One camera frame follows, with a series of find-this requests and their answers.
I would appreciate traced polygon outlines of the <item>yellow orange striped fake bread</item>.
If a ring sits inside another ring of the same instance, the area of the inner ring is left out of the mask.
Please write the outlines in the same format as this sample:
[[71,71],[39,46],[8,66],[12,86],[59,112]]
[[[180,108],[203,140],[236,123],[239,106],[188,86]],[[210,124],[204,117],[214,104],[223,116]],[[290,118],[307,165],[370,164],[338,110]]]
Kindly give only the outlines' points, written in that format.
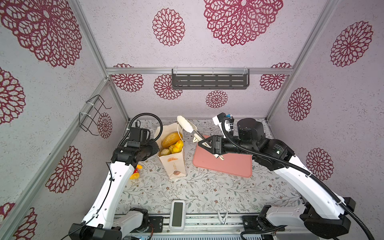
[[183,147],[184,147],[183,140],[178,140],[175,144],[171,145],[169,149],[171,150],[172,154],[177,154],[183,150]]

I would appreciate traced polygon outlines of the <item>long baguette fake bread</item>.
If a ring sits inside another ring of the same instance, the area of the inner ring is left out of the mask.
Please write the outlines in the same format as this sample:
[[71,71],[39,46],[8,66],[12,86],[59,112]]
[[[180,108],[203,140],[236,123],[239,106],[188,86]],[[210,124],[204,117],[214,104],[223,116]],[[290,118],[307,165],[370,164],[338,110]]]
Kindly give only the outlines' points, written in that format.
[[163,148],[169,148],[171,145],[174,145],[179,140],[183,139],[183,135],[178,132],[173,132],[168,134],[162,141],[162,147]]

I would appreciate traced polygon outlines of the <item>printed paper bag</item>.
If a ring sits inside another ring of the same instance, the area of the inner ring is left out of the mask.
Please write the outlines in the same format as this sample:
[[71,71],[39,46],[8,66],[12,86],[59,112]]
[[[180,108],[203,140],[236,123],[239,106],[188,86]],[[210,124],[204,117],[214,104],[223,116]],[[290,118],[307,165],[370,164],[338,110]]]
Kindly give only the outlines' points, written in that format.
[[196,126],[183,116],[177,116],[176,123],[157,127],[155,131],[160,148],[157,157],[171,180],[187,176],[183,132],[197,134]]

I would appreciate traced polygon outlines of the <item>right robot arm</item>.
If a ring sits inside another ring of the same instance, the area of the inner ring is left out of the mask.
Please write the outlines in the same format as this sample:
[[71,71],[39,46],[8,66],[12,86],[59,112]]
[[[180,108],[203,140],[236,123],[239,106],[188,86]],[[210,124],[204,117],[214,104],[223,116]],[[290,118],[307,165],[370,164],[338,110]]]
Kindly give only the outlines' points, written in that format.
[[323,239],[336,240],[349,233],[351,221],[358,220],[354,213],[355,201],[335,194],[302,164],[284,142],[268,139],[261,122],[252,118],[238,121],[236,136],[232,116],[218,115],[215,123],[221,129],[221,135],[205,138],[196,128],[193,129],[199,147],[218,157],[225,154],[251,155],[256,163],[292,185],[304,199],[304,203],[294,209],[264,206],[257,216],[260,234],[287,226],[305,227]]

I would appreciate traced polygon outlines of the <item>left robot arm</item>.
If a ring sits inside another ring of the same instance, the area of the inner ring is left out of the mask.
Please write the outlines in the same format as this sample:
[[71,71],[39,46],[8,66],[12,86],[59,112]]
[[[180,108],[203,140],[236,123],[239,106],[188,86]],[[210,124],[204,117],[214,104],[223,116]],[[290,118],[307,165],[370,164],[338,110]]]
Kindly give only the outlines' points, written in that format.
[[152,222],[148,210],[132,208],[115,220],[119,197],[138,163],[159,152],[159,145],[146,137],[133,137],[115,149],[107,163],[108,175],[92,207],[79,224],[72,224],[67,236],[72,240],[121,240],[134,232],[157,232],[159,218]]

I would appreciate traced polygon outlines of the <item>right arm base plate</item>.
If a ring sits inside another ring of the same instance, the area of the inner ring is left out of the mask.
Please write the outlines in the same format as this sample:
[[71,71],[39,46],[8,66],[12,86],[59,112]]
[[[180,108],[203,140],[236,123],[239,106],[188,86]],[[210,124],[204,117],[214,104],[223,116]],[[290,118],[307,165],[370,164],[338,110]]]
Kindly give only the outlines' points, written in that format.
[[265,234],[275,234],[278,231],[285,230],[286,225],[282,226],[273,226],[264,220],[259,222],[257,215],[242,216],[244,231],[240,233],[242,240],[246,240],[245,235],[265,235]]

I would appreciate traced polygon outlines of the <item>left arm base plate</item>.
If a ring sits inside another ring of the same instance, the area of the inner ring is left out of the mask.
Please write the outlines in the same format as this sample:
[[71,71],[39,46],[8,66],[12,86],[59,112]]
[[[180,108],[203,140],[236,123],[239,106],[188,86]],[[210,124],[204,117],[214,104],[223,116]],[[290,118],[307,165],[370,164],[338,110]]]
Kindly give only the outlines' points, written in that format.
[[164,217],[162,216],[152,216],[144,217],[143,226],[138,230],[141,233],[162,233],[164,226]]

